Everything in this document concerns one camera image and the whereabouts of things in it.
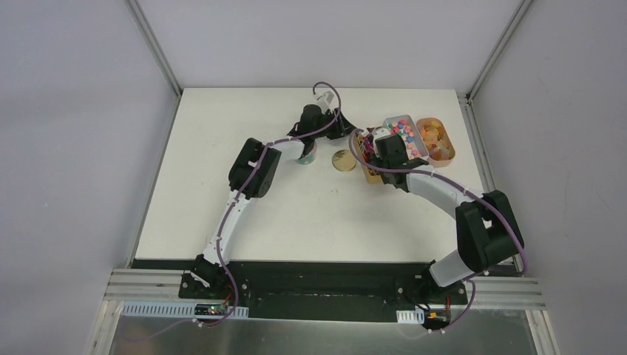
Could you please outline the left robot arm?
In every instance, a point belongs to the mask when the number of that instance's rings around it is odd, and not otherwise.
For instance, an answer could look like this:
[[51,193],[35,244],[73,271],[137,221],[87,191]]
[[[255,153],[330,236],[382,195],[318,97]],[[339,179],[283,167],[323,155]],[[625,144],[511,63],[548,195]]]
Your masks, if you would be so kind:
[[284,138],[268,143],[247,139],[228,173],[229,193],[223,216],[190,270],[200,293],[208,299],[217,299],[224,293],[225,279],[232,280],[231,273],[226,271],[229,241],[247,207],[269,192],[279,164],[303,160],[314,153],[317,139],[344,138],[355,128],[340,108],[308,104]]

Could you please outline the gold jar lid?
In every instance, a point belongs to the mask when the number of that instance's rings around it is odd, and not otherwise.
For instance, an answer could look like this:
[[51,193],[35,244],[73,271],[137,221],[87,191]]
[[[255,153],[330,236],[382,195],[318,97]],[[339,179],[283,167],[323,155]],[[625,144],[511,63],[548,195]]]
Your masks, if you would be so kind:
[[332,166],[339,172],[349,172],[356,168],[356,159],[347,149],[342,149],[333,154]]

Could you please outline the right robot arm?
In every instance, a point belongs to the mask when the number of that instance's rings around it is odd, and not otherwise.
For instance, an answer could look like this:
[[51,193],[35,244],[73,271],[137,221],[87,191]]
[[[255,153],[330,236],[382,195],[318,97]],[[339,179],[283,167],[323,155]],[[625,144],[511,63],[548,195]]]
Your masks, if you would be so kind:
[[503,192],[463,187],[424,159],[410,157],[399,135],[376,138],[373,144],[370,161],[383,183],[428,200],[455,221],[456,249],[427,269],[419,284],[424,300],[440,302],[453,283],[523,254],[523,238]]

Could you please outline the clear plastic jar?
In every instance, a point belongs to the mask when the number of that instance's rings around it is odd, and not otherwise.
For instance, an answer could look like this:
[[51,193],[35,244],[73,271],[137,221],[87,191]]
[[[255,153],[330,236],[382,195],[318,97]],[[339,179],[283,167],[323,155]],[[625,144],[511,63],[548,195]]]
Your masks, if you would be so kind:
[[300,165],[309,165],[313,163],[316,159],[316,151],[317,151],[317,145],[314,144],[311,147],[311,150],[308,153],[304,154],[299,159],[297,159],[296,162]]

